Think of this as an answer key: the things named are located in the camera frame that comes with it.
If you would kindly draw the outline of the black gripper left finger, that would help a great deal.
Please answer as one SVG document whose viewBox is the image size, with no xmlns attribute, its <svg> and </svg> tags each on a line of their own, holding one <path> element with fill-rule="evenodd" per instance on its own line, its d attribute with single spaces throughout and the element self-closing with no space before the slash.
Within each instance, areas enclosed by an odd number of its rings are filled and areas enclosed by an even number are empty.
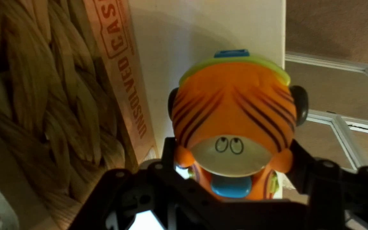
<svg viewBox="0 0 368 230">
<path fill-rule="evenodd" d="M 163 157 L 146 160 L 137 172 L 105 172 L 68 230 L 128 230 L 150 210 L 167 230 L 214 230 L 211 196 L 174 168 L 178 142 L 167 137 Z"/>
</svg>

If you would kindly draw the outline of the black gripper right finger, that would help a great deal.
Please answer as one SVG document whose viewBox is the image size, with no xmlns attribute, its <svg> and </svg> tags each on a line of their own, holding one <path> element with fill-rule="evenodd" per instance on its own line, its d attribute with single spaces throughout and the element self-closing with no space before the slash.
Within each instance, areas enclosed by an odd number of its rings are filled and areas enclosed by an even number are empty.
<svg viewBox="0 0 368 230">
<path fill-rule="evenodd" d="M 282 203 L 280 228 L 349 230 L 346 214 L 368 228 L 368 164 L 347 171 L 332 159 L 315 158 L 297 140 L 292 151 L 287 177 L 309 196 L 309 203 Z"/>
</svg>

